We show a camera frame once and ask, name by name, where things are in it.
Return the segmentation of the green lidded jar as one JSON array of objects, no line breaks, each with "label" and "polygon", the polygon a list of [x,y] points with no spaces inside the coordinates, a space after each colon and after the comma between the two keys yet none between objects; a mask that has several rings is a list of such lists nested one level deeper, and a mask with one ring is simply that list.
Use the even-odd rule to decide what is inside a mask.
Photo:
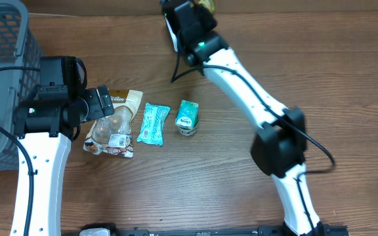
[{"label": "green lidded jar", "polygon": [[181,135],[184,135],[184,136],[192,136],[194,135],[198,130],[198,127],[195,126],[193,128],[182,128],[182,127],[178,127],[178,131]]}]

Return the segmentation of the small teal white packet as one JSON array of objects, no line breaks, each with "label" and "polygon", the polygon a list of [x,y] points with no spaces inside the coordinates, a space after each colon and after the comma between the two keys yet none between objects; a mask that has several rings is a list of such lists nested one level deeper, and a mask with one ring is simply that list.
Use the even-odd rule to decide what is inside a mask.
[{"label": "small teal white packet", "polygon": [[196,125],[199,104],[182,100],[175,119],[175,125],[180,128],[193,129]]}]

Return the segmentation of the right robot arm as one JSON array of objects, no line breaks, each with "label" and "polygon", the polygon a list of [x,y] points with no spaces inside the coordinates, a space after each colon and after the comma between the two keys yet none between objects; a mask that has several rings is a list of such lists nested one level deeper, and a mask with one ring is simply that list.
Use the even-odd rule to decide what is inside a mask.
[{"label": "right robot arm", "polygon": [[178,55],[220,87],[255,130],[251,156],[274,180],[288,234],[324,234],[306,182],[305,151],[310,137],[302,111],[287,108],[261,87],[215,32],[217,22],[205,6],[188,0],[164,0],[160,5]]}]

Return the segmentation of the brown Pantree snack pouch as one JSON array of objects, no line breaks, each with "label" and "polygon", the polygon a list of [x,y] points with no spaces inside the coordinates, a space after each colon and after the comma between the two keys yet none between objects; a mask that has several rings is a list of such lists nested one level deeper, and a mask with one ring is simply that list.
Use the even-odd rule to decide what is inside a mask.
[{"label": "brown Pantree snack pouch", "polygon": [[83,149],[94,155],[110,154],[124,158],[134,155],[131,122],[135,118],[143,92],[110,90],[114,114],[97,119],[86,135]]}]

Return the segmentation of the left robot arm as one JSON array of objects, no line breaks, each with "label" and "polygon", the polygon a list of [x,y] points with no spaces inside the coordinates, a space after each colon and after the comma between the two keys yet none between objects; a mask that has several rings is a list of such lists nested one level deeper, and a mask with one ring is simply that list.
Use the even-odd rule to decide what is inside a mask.
[{"label": "left robot arm", "polygon": [[106,86],[77,79],[36,85],[14,114],[18,184],[11,235],[60,235],[66,161],[81,123],[113,114]]}]

